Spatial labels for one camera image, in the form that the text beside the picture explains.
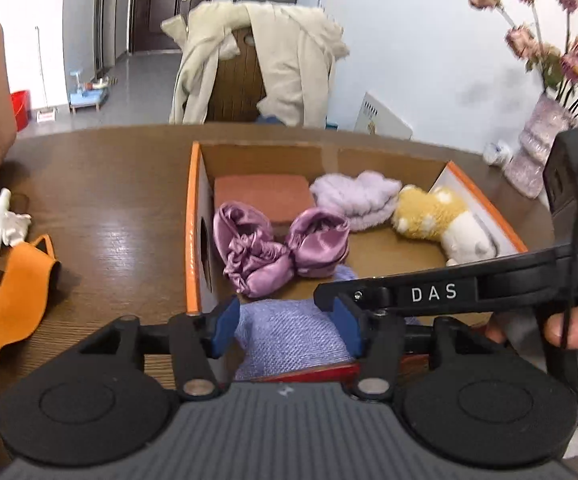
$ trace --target purple satin fabric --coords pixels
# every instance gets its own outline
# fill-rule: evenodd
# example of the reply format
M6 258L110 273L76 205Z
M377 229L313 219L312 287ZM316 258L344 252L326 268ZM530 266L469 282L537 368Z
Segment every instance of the purple satin fabric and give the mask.
M247 204L225 202L213 218L224 274L237 292L250 298L268 296L295 273L331 276L349 253L348 236L348 220L321 207L307 209L293 221L285 244L274 242L271 222Z

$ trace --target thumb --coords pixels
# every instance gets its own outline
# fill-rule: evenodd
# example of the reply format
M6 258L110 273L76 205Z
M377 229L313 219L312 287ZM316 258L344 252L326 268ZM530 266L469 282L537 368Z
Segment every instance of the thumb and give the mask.
M560 346L562 339L563 314L555 314L547 320L544 327L544 337L552 345ZM578 349L578 306L571 310L571 324L569 325L567 348Z

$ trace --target human hand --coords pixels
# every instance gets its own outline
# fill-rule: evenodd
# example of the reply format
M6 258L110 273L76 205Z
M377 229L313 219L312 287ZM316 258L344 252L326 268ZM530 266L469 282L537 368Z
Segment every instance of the human hand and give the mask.
M552 345L560 346L562 338L562 318L563 314L554 314L547 319L544 326L544 337ZM492 317L486 326L486 336L497 343L506 341L506 335L502 328L498 325L496 318ZM571 310L571 324L569 326L568 341L566 347L570 349L578 349L578 306Z

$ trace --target gray ridged panel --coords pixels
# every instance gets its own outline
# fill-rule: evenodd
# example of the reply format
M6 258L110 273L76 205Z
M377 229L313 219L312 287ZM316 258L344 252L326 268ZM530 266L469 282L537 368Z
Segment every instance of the gray ridged panel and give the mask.
M577 478L556 462L515 472L455 465L420 447L387 406L353 400L337 383L235 383L218 399L184 404L152 446L120 462L57 470L17 460L0 474L0 480Z

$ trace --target orange strap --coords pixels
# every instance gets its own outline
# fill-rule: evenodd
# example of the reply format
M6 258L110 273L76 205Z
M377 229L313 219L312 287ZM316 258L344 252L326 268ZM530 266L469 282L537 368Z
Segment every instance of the orange strap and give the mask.
M28 338L40 325L59 270L48 235L11 249L0 282L0 350Z

